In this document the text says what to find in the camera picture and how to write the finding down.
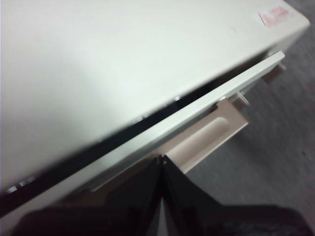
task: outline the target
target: dark object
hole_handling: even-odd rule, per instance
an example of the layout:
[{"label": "dark object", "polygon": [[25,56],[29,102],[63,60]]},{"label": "dark object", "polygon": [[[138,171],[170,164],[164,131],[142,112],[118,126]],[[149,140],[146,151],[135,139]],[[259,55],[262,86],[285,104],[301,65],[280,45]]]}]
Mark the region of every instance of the dark object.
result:
[{"label": "dark object", "polygon": [[163,197],[183,236],[312,236],[296,211],[277,206],[223,206],[167,157],[157,157],[102,207],[47,208],[26,215],[14,236],[146,234]]}]

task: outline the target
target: gray carpet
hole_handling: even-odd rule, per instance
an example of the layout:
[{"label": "gray carpet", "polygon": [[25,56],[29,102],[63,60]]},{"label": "gray carpet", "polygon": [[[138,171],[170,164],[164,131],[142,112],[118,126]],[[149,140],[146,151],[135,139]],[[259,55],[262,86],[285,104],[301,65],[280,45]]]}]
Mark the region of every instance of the gray carpet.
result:
[{"label": "gray carpet", "polygon": [[[314,0],[288,0],[315,22]],[[315,26],[286,53],[287,70],[259,82],[243,110],[250,124],[188,173],[223,204],[299,210],[315,231]]]}]

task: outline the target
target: pink label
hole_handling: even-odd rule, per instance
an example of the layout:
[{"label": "pink label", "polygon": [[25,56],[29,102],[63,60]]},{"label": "pink label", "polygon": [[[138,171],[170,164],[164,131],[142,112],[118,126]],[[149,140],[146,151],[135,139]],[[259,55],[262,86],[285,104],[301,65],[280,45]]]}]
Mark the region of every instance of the pink label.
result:
[{"label": "pink label", "polygon": [[279,3],[278,5],[257,12],[255,18],[264,26],[270,28],[292,18],[293,16],[294,13],[287,5]]}]

